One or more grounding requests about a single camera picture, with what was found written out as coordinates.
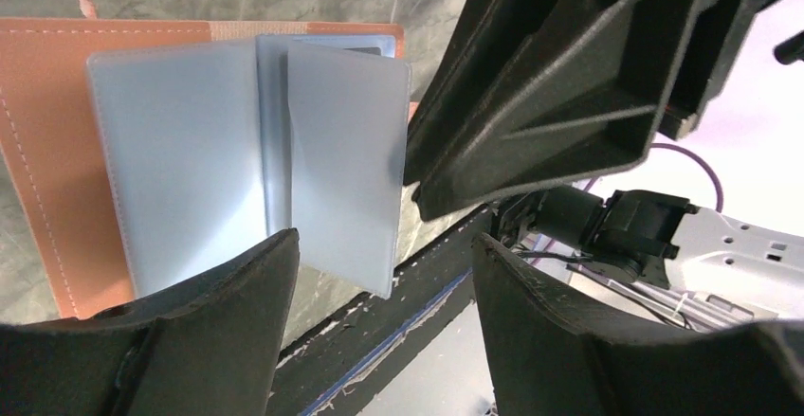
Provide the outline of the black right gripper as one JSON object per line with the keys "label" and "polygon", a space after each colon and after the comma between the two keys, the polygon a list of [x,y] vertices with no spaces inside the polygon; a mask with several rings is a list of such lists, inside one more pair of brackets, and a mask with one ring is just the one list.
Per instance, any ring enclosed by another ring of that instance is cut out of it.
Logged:
{"label": "black right gripper", "polygon": [[779,0],[705,0],[673,83],[659,133],[674,140],[700,125],[728,78],[749,27]]}

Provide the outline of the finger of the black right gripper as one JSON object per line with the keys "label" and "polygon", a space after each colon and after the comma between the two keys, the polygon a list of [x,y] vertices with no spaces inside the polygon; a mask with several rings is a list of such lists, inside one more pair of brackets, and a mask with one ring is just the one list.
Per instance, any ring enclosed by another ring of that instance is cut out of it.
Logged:
{"label": "finger of the black right gripper", "polygon": [[595,0],[466,0],[408,131],[404,181],[541,188],[599,176],[602,130],[569,105],[597,90]]}
{"label": "finger of the black right gripper", "polygon": [[716,0],[466,0],[414,115],[430,221],[644,160]]}

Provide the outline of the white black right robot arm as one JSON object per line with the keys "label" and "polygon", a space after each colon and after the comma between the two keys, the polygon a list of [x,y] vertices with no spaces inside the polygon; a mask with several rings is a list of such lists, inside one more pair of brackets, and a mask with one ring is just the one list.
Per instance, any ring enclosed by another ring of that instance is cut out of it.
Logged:
{"label": "white black right robot arm", "polygon": [[778,1],[466,0],[408,131],[421,217],[503,200],[501,242],[533,228],[608,278],[668,287],[691,203],[645,190],[601,201],[574,182],[694,131]]}

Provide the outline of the tan card holder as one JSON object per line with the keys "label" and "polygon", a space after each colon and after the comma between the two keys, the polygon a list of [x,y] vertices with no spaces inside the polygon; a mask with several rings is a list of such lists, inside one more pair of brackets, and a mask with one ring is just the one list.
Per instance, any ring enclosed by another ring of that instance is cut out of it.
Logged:
{"label": "tan card holder", "polygon": [[400,26],[5,18],[1,149],[62,317],[288,227],[393,288],[411,70]]}

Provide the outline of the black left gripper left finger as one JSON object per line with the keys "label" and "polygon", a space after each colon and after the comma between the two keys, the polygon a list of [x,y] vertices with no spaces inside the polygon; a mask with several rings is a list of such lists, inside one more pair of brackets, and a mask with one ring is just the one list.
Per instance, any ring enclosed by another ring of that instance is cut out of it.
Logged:
{"label": "black left gripper left finger", "polygon": [[145,298],[1,328],[5,415],[263,415],[300,262],[282,230]]}

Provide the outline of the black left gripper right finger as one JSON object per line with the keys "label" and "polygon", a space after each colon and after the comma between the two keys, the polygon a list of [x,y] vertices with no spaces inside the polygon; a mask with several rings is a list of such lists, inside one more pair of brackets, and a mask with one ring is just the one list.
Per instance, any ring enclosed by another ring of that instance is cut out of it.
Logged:
{"label": "black left gripper right finger", "polygon": [[803,325],[700,334],[602,303],[487,234],[473,281],[502,415],[799,415]]}

